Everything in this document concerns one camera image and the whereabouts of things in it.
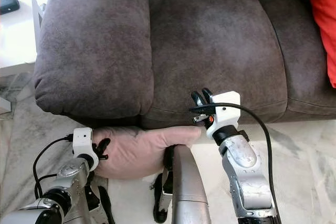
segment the pink stuffed glove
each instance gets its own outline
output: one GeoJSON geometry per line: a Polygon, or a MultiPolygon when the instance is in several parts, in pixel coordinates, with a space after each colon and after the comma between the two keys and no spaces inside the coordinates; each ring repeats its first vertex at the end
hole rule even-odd
{"type": "Polygon", "coordinates": [[[104,127],[93,131],[97,145],[104,138],[111,139],[94,170],[105,178],[130,179],[154,174],[163,168],[165,148],[175,144],[192,145],[201,130],[195,126],[178,126],[144,131],[138,127],[104,127]]]}

